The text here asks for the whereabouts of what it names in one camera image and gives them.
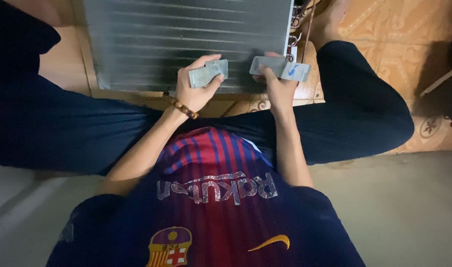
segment floor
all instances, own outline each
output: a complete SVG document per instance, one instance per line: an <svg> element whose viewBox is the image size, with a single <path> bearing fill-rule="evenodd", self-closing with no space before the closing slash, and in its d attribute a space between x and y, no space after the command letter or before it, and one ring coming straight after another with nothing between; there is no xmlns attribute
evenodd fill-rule
<svg viewBox="0 0 452 267"><path fill-rule="evenodd" d="M75 21L80 0L50 0L67 23ZM66 90L96 98L116 98L164 109L161 93L110 92L90 89L92 71L89 58L83 58L86 29L58 28L63 40L41 58L40 74ZM353 42L378 76L393 86L406 100L410 110L418 95L446 73L446 50L452 38L452 0L352 0L340 25L344 40ZM307 82L300 83L294 105L324 102L320 76L312 45L305 63L312 65ZM270 108L267 96L216 95L200 112L201 116L232 116ZM415 132L404 145L389 153L452 150L451 122L442 117L414 115Z"/></svg>
<svg viewBox="0 0 452 267"><path fill-rule="evenodd" d="M452 267L452 152L334 162L310 173L367 266ZM51 179L8 201L0 208L0 267L44 266L70 212L99 181Z"/></svg>

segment fc barcelona crest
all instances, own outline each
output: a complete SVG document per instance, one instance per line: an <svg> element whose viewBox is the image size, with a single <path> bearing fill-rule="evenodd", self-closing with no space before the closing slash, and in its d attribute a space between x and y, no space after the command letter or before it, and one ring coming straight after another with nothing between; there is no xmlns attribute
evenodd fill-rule
<svg viewBox="0 0 452 267"><path fill-rule="evenodd" d="M147 267L186 265L191 232L184 227L170 227L156 232L150 239Z"/></svg>

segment metal bracket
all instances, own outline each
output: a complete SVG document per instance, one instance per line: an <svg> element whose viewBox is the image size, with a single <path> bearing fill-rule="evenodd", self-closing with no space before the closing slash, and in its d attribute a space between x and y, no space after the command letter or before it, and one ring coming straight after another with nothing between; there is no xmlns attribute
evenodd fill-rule
<svg viewBox="0 0 452 267"><path fill-rule="evenodd" d="M191 88L200 88L208 85L218 74L228 78L227 59L208 61L204 67L188 71Z"/></svg>
<svg viewBox="0 0 452 267"><path fill-rule="evenodd" d="M261 75L259 64L272 69L275 76L284 80L306 82L311 71L311 66L307 64L288 62L285 57L254 57L249 73Z"/></svg>

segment hand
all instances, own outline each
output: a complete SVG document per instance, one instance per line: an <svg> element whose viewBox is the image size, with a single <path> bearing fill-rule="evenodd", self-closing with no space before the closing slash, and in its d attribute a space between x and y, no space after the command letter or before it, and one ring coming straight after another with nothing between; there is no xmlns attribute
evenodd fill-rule
<svg viewBox="0 0 452 267"><path fill-rule="evenodd" d="M274 52L265 52L266 57L282 57ZM271 68L261 66L260 70L267 82L267 95L270 101L270 111L274 116L293 113L293 96L298 82L278 79ZM261 76L254 76L254 80L260 81Z"/></svg>
<svg viewBox="0 0 452 267"><path fill-rule="evenodd" d="M202 56L191 65L178 71L178 82L176 83L176 98L187 106L191 111L198 112L213 97L214 93L224 81L224 75L220 74L205 87L191 88L188 71L204 67L207 61L218 60L221 54Z"/></svg>

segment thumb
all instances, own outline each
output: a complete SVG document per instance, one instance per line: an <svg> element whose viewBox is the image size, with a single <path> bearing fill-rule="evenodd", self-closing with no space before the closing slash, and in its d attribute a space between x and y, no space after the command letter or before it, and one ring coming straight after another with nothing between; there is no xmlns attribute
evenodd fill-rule
<svg viewBox="0 0 452 267"><path fill-rule="evenodd" d="M264 74L268 86L279 83L279 79L277 79L277 77L274 74L274 71L271 68L266 67L262 64L259 65L259 68L262 74Z"/></svg>
<svg viewBox="0 0 452 267"><path fill-rule="evenodd" d="M205 86L206 91L216 92L221 83L224 81L224 74L218 74L214 77L211 82Z"/></svg>

